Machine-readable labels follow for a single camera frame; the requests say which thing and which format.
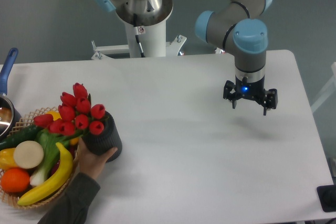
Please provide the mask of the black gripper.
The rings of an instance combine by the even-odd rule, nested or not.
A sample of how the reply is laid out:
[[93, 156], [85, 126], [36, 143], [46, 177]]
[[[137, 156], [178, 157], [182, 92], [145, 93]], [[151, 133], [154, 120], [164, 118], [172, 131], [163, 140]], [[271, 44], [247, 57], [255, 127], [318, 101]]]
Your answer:
[[235, 72], [235, 84], [229, 80], [226, 81], [223, 91], [223, 99], [232, 103], [232, 108], [235, 109], [237, 101], [247, 99], [260, 102], [263, 107], [263, 115], [267, 115], [267, 111], [276, 109], [278, 104], [277, 89], [265, 90], [265, 72]]

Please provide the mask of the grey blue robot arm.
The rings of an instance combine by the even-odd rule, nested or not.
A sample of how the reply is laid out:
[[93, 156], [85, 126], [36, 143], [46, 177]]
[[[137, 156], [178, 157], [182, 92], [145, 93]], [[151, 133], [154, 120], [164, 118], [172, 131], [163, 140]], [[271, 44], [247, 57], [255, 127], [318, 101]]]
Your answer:
[[[172, 0], [95, 0], [106, 12], [116, 12], [127, 32], [132, 58], [164, 57], [166, 20]], [[268, 31], [259, 16], [272, 0], [230, 0], [216, 13], [205, 11], [195, 23], [195, 34], [208, 44], [233, 55], [235, 81], [226, 81], [223, 97], [235, 105], [239, 99], [252, 100], [265, 111], [275, 109], [277, 90], [266, 90], [265, 65]]]

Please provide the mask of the dark grey sleeved forearm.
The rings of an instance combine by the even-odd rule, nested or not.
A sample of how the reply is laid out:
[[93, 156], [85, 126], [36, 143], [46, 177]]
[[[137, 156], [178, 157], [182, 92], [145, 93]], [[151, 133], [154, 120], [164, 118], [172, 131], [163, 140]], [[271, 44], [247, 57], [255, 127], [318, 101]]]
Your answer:
[[85, 223], [89, 207], [100, 190], [97, 177], [79, 172], [39, 223]]

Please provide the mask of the person's bare hand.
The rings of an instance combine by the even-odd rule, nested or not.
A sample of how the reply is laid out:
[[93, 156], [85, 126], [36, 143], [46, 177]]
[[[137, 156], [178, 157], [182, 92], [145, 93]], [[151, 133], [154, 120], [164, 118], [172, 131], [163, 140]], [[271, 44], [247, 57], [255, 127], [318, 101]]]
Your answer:
[[118, 149], [113, 147], [101, 155], [96, 155], [88, 150], [82, 138], [79, 138], [79, 172], [96, 180], [104, 169], [107, 160]]

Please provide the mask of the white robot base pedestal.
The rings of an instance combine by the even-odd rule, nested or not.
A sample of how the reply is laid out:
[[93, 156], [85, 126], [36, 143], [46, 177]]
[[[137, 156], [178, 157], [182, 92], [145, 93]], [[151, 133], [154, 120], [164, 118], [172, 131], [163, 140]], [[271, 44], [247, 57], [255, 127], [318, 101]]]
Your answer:
[[166, 40], [166, 21], [172, 10], [172, 0], [128, 0], [115, 10], [125, 26], [128, 43], [97, 47], [92, 41], [92, 59], [125, 53], [131, 58], [182, 55], [185, 36], [179, 34], [172, 41]]

